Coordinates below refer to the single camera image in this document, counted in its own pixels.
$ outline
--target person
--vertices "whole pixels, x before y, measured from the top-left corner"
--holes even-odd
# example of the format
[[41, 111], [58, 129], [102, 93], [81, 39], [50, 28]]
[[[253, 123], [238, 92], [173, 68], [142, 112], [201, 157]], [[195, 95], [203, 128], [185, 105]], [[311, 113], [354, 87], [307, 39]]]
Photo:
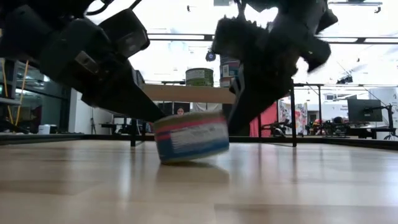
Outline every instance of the person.
[[183, 109], [182, 107], [180, 107], [180, 108], [177, 110], [177, 114], [178, 114], [178, 115], [183, 115], [183, 114], [184, 114], [184, 109]]

